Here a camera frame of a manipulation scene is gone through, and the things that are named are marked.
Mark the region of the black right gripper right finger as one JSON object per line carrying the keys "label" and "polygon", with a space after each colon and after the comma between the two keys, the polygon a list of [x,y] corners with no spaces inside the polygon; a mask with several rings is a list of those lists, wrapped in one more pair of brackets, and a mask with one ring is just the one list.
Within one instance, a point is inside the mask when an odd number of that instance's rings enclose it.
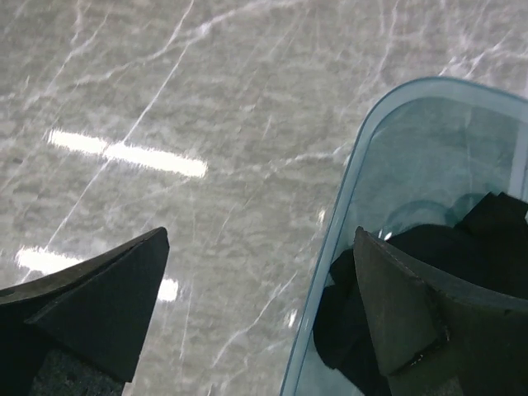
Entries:
{"label": "black right gripper right finger", "polygon": [[410,257],[363,228],[356,279],[393,395],[525,395],[527,301]]}

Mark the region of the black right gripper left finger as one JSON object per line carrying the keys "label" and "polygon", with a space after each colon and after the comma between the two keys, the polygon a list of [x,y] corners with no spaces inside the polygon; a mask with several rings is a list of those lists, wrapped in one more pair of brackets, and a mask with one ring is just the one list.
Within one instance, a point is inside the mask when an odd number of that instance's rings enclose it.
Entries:
{"label": "black right gripper left finger", "polygon": [[152,229],[1,291],[3,395],[121,395],[132,382],[169,242]]}

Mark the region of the black boxer underwear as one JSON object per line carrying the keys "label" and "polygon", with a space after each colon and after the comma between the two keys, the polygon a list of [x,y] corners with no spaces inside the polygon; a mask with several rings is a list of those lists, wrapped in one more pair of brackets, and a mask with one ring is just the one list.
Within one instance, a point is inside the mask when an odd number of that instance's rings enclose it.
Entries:
{"label": "black boxer underwear", "polygon": [[[454,226],[419,224],[388,239],[377,238],[469,283],[527,301],[526,213],[525,202],[490,193]],[[332,282],[323,290],[313,325],[315,349],[326,367],[363,394],[393,395],[376,360],[353,246],[330,267]]]}

